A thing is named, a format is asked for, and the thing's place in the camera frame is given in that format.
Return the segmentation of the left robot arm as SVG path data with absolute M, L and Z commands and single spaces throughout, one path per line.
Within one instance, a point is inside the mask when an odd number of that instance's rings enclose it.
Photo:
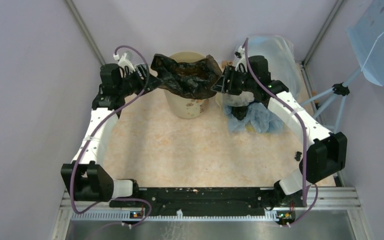
M 137 182 L 112 178 L 104 169 L 104 156 L 121 111 L 128 106 L 126 98 L 147 94 L 163 82 L 149 73 L 146 63 L 134 67 L 102 65 L 100 79 L 86 134 L 73 160 L 63 164 L 60 173 L 73 201 L 109 202 L 121 198 L 127 206 L 134 207 L 141 198 Z

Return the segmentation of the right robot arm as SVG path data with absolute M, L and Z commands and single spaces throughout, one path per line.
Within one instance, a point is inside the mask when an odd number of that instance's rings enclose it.
M 273 80 L 264 56 L 243 57 L 236 65 L 226 66 L 211 90 L 231 96 L 252 93 L 256 102 L 279 117 L 301 141 L 298 168 L 274 184 L 273 200 L 277 205 L 287 206 L 299 191 L 306 204 L 312 185 L 344 169 L 347 137 L 322 126 L 300 106 L 281 80 Z

